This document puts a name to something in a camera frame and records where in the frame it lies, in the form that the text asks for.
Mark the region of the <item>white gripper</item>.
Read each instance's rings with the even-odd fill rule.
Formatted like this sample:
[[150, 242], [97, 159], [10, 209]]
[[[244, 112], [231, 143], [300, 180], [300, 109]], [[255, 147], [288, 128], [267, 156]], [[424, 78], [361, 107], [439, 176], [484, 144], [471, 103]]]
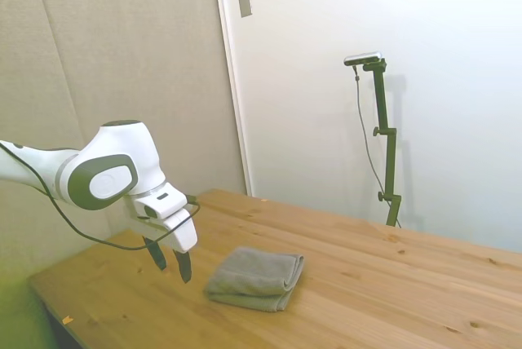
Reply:
[[179, 274], [185, 284], [192, 279], [192, 262], [189, 250], [197, 244], [197, 232], [190, 213], [181, 209], [165, 219], [130, 220], [130, 229], [143, 237], [144, 245], [156, 266], [164, 271], [167, 268], [166, 258], [160, 245], [155, 241], [173, 249]]

